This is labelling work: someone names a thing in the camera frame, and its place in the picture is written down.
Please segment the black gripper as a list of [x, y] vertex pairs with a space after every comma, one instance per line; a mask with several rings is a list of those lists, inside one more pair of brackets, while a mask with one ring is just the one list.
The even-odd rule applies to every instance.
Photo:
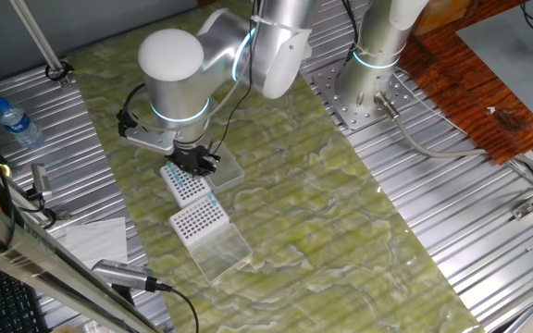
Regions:
[[169, 156], [169, 161], [187, 175], [200, 178], [215, 173], [221, 157], [209, 154], [203, 145], [191, 150], [176, 148]]

